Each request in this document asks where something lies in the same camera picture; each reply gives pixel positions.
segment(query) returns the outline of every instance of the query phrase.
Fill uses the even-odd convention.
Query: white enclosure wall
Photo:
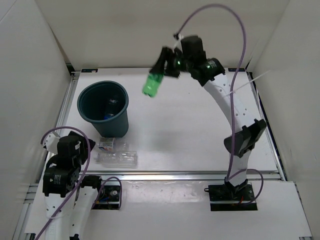
[[[0,1],[0,44],[0,238],[11,240],[70,76],[33,0]]]
[[[289,180],[320,239],[320,1],[291,0],[254,74]]]
[[[232,7],[247,31],[243,62],[257,61],[289,0],[37,0],[76,70],[95,67],[150,67],[163,45],[195,9],[210,3]],[[225,67],[236,66],[242,35],[227,11],[207,9],[194,17],[182,34],[198,34],[208,57]]]

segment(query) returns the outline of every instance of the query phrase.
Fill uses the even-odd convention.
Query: dark teal trash bin
[[[129,128],[128,104],[128,93],[121,84],[100,81],[80,93],[77,108],[102,137],[122,138]]]

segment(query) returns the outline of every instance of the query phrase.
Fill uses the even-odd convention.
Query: white floor panel
[[[96,73],[81,73],[66,125],[99,141],[99,133],[79,115],[78,96],[93,83],[115,81],[124,86],[129,96],[129,130],[125,137],[130,149],[138,153],[134,171],[226,171],[229,153],[223,141],[231,134],[231,128],[215,100],[189,74],[182,74],[179,79],[165,77],[157,96],[149,98],[142,94],[147,74],[145,68],[100,68]],[[226,74],[231,81],[234,73],[226,70]],[[247,82],[247,74],[240,72],[235,88]],[[260,119],[250,85],[237,94],[248,111]],[[265,133],[251,154],[249,168],[277,170]],[[123,170],[105,168],[94,160],[89,166],[89,171]]]
[[[207,181],[123,181],[121,210],[92,210],[81,240],[299,240],[309,226],[292,182],[267,181],[258,211],[212,212]],[[253,182],[257,193],[260,182]],[[42,194],[26,232],[45,224]]]

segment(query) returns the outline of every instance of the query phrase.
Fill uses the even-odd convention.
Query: black mounting plate
[[[236,195],[231,195],[226,185],[209,185],[204,189],[209,193],[210,209],[212,212],[217,211],[257,211],[257,203],[251,201],[254,197],[254,190],[251,184],[248,184]]]
[[[100,195],[99,199],[103,200],[108,198],[108,200],[97,203],[93,209],[96,210],[118,210],[119,200],[120,200],[120,186],[119,185],[104,185],[103,194]]]

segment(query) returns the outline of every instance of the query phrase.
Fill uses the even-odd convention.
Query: green plastic bottle
[[[155,97],[163,78],[163,74],[149,73],[146,83],[143,86],[142,93],[150,96],[151,98]]]

